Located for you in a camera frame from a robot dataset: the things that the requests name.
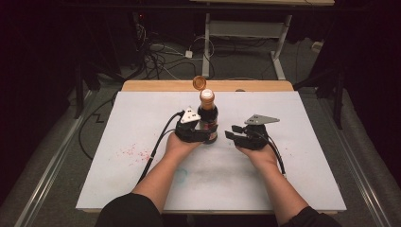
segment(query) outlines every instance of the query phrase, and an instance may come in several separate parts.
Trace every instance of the black sleeve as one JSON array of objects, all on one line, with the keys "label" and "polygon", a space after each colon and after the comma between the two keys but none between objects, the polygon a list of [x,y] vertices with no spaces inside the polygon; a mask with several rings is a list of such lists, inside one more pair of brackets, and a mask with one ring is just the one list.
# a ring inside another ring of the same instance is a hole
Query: black sleeve
[{"label": "black sleeve", "polygon": [[319,214],[312,207],[307,206],[297,216],[281,227],[341,227],[333,218],[326,214]]},{"label": "black sleeve", "polygon": [[163,220],[153,202],[145,196],[127,194],[109,202],[100,212],[95,227],[102,226],[163,226]]}]

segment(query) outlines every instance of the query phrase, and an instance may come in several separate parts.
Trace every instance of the round brown lid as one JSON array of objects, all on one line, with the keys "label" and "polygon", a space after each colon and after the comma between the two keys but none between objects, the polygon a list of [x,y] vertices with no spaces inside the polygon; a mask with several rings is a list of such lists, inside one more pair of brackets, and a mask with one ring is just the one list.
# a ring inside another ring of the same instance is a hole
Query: round brown lid
[{"label": "round brown lid", "polygon": [[206,79],[203,76],[196,76],[192,80],[192,84],[198,91],[204,90],[206,88]]}]

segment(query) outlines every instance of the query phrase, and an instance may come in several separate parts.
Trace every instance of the person's right hand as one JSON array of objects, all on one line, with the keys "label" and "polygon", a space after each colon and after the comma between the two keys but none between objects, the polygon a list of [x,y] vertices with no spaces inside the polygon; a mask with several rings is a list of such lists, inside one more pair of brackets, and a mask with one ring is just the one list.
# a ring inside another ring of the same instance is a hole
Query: person's right hand
[{"label": "person's right hand", "polygon": [[251,160],[252,164],[259,171],[262,171],[263,169],[272,166],[275,166],[275,168],[277,168],[277,158],[270,145],[265,145],[260,150],[250,150],[241,147],[236,147],[236,148],[245,155],[247,155]]}]

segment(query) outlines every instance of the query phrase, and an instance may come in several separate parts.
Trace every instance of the person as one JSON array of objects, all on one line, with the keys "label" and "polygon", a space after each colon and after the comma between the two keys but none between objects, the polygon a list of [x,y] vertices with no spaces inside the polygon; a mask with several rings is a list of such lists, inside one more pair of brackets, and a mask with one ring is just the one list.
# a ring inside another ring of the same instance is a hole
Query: person
[{"label": "person", "polygon": [[[201,143],[186,143],[172,132],[160,162],[133,190],[109,202],[100,212],[96,227],[163,226],[162,212],[179,164]],[[280,173],[277,159],[269,145],[261,150],[239,148],[260,172],[277,222],[283,227],[340,226],[326,214],[319,214],[298,194]]]}]

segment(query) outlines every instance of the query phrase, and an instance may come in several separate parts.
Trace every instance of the bottle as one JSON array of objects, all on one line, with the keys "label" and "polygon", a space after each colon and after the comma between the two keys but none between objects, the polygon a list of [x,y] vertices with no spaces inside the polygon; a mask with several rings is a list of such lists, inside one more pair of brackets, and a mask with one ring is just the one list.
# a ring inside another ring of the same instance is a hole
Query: bottle
[{"label": "bottle", "polygon": [[[200,106],[198,114],[200,115],[200,129],[208,130],[218,123],[218,107],[215,105],[215,94],[210,89],[204,89],[200,92]],[[218,139],[218,132],[210,134],[209,140],[204,144],[212,144]]]}]

